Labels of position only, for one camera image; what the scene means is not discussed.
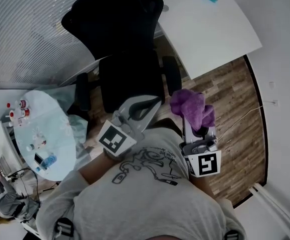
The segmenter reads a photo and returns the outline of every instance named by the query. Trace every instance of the blue bottle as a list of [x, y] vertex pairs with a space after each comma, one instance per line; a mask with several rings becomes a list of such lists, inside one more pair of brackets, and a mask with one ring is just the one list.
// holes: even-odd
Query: blue bottle
[[52, 164], [54, 164], [57, 161], [57, 157], [54, 154], [51, 154], [46, 159], [44, 159], [40, 167], [37, 167], [37, 171], [40, 171], [40, 169], [46, 170], [48, 167], [50, 167]]

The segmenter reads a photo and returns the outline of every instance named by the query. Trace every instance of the wooden floor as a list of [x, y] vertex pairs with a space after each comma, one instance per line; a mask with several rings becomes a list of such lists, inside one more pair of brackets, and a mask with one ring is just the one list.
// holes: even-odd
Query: wooden floor
[[[158, 56], [174, 56], [174, 51], [165, 37], [155, 40]], [[220, 137], [248, 111], [259, 107], [255, 88], [243, 58], [214, 69], [194, 80], [190, 80], [180, 65], [182, 87], [195, 92], [202, 92], [206, 104], [215, 108], [217, 136]], [[158, 119], [172, 118], [182, 129], [182, 120], [170, 111], [167, 88], [166, 102], [158, 112]], [[100, 88], [91, 92], [92, 110], [89, 111], [93, 127], [89, 132], [86, 147], [90, 146], [94, 158], [102, 152], [95, 138], [106, 119], [102, 107]], [[261, 183], [265, 177], [265, 149], [262, 119], [259, 110], [250, 112], [244, 119], [229, 130], [219, 141], [222, 150], [221, 173], [210, 177], [210, 185], [217, 197], [228, 198], [233, 205], [249, 195], [248, 188], [254, 183]]]

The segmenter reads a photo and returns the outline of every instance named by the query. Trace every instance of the person in background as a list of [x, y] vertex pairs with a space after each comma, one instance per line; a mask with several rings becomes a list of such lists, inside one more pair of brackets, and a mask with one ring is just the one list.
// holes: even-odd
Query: person in background
[[5, 188], [5, 192], [0, 194], [0, 224], [8, 224], [14, 219], [22, 222], [35, 218], [39, 209], [39, 203], [30, 197], [18, 195], [1, 174], [1, 169], [0, 182]]
[[215, 198], [206, 177], [188, 173], [180, 129], [171, 119], [169, 127], [158, 123], [121, 159], [104, 151], [71, 171], [38, 212], [41, 238], [246, 239], [231, 202]]

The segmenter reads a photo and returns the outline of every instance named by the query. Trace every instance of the gray t-shirt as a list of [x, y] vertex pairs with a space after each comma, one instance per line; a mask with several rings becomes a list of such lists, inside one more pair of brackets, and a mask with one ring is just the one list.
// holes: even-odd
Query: gray t-shirt
[[72, 171], [37, 216], [42, 239], [52, 239], [58, 218], [73, 210], [79, 239], [146, 240], [170, 235], [182, 240], [221, 240], [237, 230], [229, 201], [216, 202], [188, 180], [180, 136], [166, 128], [146, 130], [120, 164], [92, 185]]

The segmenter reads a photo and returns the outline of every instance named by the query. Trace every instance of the white desk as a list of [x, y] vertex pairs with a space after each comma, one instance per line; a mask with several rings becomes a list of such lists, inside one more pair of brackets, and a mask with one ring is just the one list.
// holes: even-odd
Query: white desk
[[8, 130], [0, 121], [0, 163], [6, 176], [26, 167], [12, 143]]
[[164, 0], [159, 24], [194, 79], [261, 47], [234, 0]]

